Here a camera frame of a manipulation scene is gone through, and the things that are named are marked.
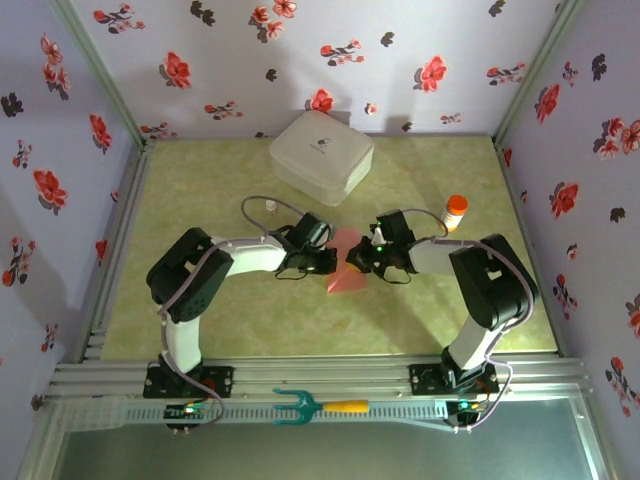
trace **white container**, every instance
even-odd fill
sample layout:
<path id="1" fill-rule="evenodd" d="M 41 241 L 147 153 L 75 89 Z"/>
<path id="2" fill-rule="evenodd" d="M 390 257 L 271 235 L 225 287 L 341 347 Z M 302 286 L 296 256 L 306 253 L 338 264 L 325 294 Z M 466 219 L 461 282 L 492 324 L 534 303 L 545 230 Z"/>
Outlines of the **white container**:
<path id="1" fill-rule="evenodd" d="M 324 113 L 303 113 L 269 147 L 275 175 L 329 207 L 371 169 L 373 140 Z"/>

